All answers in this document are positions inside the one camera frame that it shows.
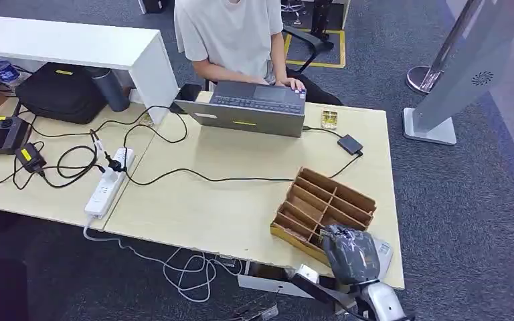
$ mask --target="power strip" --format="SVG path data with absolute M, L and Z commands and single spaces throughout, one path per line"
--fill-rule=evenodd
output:
M 113 157 L 114 160 L 125 164 L 125 148 L 120 148 Z M 132 149 L 127 149 L 127 168 L 130 168 L 135 159 L 135 154 Z M 124 172 L 114 172 L 111 168 L 107 168 L 105 173 L 101 176 L 99 184 L 86 205 L 85 212 L 89 216 L 101 219 L 111 207 L 111 203 L 115 199 L 115 195 L 119 191 L 121 184 L 125 180 Z

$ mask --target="robotic arm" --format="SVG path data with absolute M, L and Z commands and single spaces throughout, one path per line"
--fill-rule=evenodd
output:
M 379 259 L 373 238 L 367 232 L 342 225 L 329 225 L 323 233 L 322 247 L 336 280 L 350 286 L 349 293 L 324 288 L 319 274 L 302 265 L 291 282 L 313 298 L 336 303 L 348 313 L 366 321 L 414 321 L 407 316 L 393 288 L 378 280 Z M 347 307 L 349 299 L 357 302 L 357 313 Z

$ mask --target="wooden organizer box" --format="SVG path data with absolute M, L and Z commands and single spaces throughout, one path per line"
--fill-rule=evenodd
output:
M 340 223 L 365 231 L 375 201 L 328 177 L 301 168 L 271 223 L 271 234 L 329 265 L 321 249 L 320 230 Z

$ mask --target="yellow floor tape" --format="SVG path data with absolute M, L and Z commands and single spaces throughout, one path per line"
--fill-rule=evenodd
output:
M 300 29 L 302 31 L 310 31 L 310 29 Z M 343 30 L 326 30 L 326 33 L 339 34 L 340 37 L 340 63 L 339 64 L 330 64 L 327 62 L 313 62 L 310 66 L 314 67 L 326 67 L 326 68 L 344 68 L 345 67 L 345 31 Z M 284 40 L 284 57 L 288 56 L 288 48 L 290 47 L 290 41 L 292 40 L 292 35 L 287 35 Z M 302 66 L 306 62 L 302 62 L 300 60 L 287 60 L 287 64 Z

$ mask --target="water bottle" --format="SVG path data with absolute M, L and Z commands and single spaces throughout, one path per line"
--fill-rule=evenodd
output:
M 0 58 L 0 80 L 14 90 L 24 79 L 9 60 Z

